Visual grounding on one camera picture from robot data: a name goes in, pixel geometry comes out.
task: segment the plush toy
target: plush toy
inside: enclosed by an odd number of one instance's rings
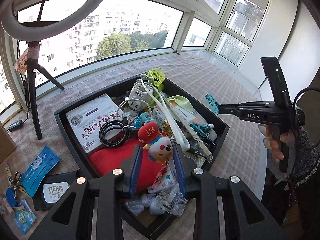
[[[139,140],[146,143],[143,147],[148,150],[148,157],[157,163],[166,164],[166,159],[171,155],[174,144],[167,136],[159,133],[155,122],[144,124],[138,131]]]

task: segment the blue round object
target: blue round object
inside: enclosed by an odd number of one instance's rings
[[[12,188],[7,188],[6,199],[11,207],[18,206],[18,202],[14,200],[14,190]]]

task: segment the white box with red characters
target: white box with red characters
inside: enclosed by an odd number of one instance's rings
[[[99,139],[100,127],[116,120],[118,106],[108,95],[102,95],[68,112],[67,119],[83,150],[89,154],[101,146]],[[123,112],[119,109],[118,119],[122,120]],[[116,136],[120,130],[112,130],[106,139]]]

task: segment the electrical outlet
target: electrical outlet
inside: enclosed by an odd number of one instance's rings
[[[23,125],[23,123],[22,123],[22,120],[20,119],[19,121],[10,124],[9,131],[13,132],[14,130],[17,130],[20,127],[22,127],[22,125]]]

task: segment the silver screw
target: silver screw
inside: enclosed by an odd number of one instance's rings
[[[112,173],[113,173],[114,175],[120,175],[120,174],[122,173],[122,170],[121,170],[121,169],[114,169],[114,170],[112,171]]]
[[[79,178],[77,179],[77,183],[78,183],[78,184],[83,184],[83,183],[85,183],[85,177],[79,177]]]
[[[238,183],[238,182],[240,181],[240,179],[239,179],[239,177],[237,177],[237,176],[232,176],[232,177],[231,177],[231,181],[232,181],[233,183]]]
[[[201,169],[201,168],[195,168],[195,169],[193,170],[193,172],[194,172],[195,174],[202,174],[202,173],[203,173],[203,169]]]

